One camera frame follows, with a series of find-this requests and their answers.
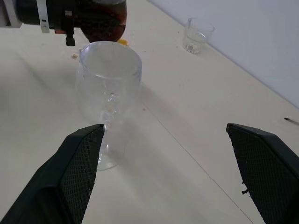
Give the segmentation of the clear glass tumbler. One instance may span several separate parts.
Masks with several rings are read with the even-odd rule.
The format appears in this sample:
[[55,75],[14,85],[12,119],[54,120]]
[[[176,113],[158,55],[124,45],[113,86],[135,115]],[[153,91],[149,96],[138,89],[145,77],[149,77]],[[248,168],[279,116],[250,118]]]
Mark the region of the clear glass tumbler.
[[214,26],[202,18],[189,18],[184,29],[183,48],[192,54],[200,53],[214,31]]

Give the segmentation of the clear wine glass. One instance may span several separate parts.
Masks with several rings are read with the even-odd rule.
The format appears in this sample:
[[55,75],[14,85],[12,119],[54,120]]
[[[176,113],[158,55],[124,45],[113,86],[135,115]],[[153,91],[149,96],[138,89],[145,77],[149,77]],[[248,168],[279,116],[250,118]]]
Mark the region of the clear wine glass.
[[118,42],[93,42],[79,54],[76,98],[89,124],[102,124],[104,135],[97,169],[115,167],[125,151],[124,123],[139,97],[142,61],[130,47]]

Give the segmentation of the dark drink bottle yellow cap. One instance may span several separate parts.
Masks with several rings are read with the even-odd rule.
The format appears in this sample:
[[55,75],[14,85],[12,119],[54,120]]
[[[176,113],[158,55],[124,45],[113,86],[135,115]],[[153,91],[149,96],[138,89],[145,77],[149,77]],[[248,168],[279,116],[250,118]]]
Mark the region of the dark drink bottle yellow cap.
[[77,26],[90,43],[117,42],[127,21],[127,0],[80,0]]

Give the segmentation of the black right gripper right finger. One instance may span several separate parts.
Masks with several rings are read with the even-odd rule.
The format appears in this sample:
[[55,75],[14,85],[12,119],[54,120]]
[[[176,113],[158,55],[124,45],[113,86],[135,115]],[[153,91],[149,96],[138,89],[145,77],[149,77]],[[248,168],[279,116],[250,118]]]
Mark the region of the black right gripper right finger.
[[299,157],[275,134],[228,123],[235,158],[265,224],[299,224]]

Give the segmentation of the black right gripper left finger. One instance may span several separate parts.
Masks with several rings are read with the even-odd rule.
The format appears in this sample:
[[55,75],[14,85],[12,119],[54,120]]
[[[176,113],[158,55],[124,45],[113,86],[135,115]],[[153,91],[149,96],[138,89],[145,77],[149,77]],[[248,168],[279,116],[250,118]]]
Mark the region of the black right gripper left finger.
[[105,128],[68,135],[32,176],[0,224],[82,224],[95,184]]

